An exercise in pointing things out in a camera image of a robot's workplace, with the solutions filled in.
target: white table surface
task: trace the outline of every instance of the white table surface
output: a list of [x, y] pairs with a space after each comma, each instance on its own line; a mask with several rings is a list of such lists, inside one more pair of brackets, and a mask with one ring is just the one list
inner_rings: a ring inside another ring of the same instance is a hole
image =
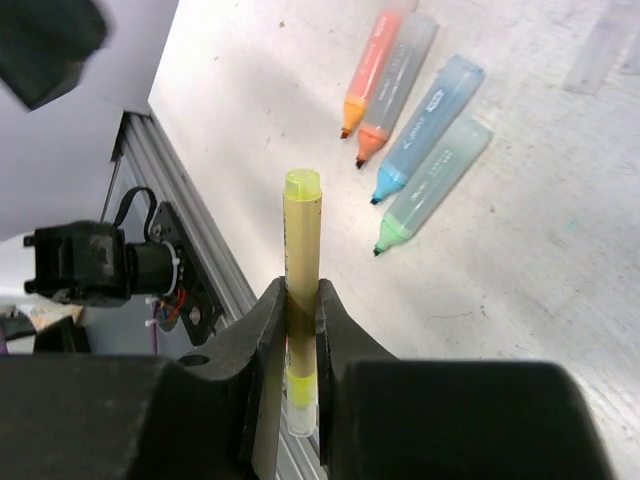
[[284, 271], [284, 175], [314, 168], [321, 274], [370, 334], [402, 357], [562, 364], [637, 478], [640, 77], [561, 89], [605, 1], [421, 2], [441, 31], [399, 125], [459, 53], [487, 71], [467, 111], [495, 138], [413, 241], [374, 258], [383, 155], [358, 172], [338, 137], [381, 3], [182, 0], [151, 105], [258, 295]]

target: yellow highlighter cap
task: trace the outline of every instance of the yellow highlighter cap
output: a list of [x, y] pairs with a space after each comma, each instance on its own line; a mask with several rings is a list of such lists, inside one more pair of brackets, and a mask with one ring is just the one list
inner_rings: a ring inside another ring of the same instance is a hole
[[291, 170], [286, 176], [284, 196], [298, 202], [317, 200], [322, 196], [320, 174], [310, 169]]

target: highlighter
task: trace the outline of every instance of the highlighter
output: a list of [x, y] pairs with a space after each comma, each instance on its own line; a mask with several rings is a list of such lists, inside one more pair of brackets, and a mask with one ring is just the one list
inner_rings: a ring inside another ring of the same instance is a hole
[[358, 168], [391, 136], [437, 32], [436, 21], [419, 13], [402, 24], [358, 132]]
[[418, 0], [387, 0], [380, 10], [344, 100], [341, 138], [351, 135], [362, 120], [398, 30], [417, 4]]
[[385, 212], [374, 255], [416, 234], [487, 147], [491, 137], [489, 129], [467, 115], [453, 122]]
[[287, 285], [287, 428], [309, 437], [316, 424], [315, 308], [320, 268], [320, 175], [292, 170], [283, 193]]
[[449, 59], [378, 169], [374, 205], [400, 191], [482, 84], [482, 68]]

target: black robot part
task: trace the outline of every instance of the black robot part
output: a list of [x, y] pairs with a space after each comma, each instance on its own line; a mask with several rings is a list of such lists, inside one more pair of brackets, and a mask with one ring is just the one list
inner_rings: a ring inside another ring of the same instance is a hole
[[0, 78], [35, 110], [78, 85], [107, 33], [91, 0], [0, 0]]
[[[142, 244], [127, 244], [118, 227], [134, 196], [146, 192], [150, 208]], [[179, 258], [166, 242], [151, 240], [149, 226], [157, 201], [145, 187], [125, 194], [113, 223], [84, 220], [36, 229], [24, 238], [35, 248], [36, 278], [25, 283], [27, 293], [37, 293], [60, 303], [114, 307], [131, 295], [169, 295], [176, 288]]]

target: cable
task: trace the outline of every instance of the cable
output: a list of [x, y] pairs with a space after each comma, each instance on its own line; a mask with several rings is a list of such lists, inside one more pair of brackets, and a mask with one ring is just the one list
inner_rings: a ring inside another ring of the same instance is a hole
[[148, 187], [134, 187], [124, 194], [124, 197], [122, 197], [120, 202], [120, 207], [118, 208], [118, 213], [116, 213], [116, 218], [113, 221], [113, 226], [119, 227], [122, 224], [127, 213], [129, 213], [129, 208], [131, 208], [133, 198], [138, 192], [146, 192], [149, 196], [149, 211], [147, 212], [147, 218], [144, 221], [144, 240], [145, 242], [152, 242], [154, 240], [149, 234], [149, 227], [153, 220], [153, 214], [156, 212], [156, 208], [158, 207], [158, 200], [156, 199], [156, 195], [153, 193], [153, 190]]
[[181, 288], [178, 289], [178, 302], [176, 303], [176, 306], [174, 307], [173, 311], [171, 312], [171, 314], [169, 315], [169, 318], [167, 318], [167, 322], [171, 322], [173, 321], [173, 319], [176, 317], [176, 315], [178, 315], [180, 313], [180, 309], [183, 307], [185, 300], [187, 299], [187, 291], [186, 290], [182, 290]]
[[158, 322], [156, 321], [156, 316], [159, 308], [160, 302], [154, 300], [153, 308], [151, 309], [151, 321], [145, 322], [151, 328], [151, 351], [154, 355], [158, 355]]

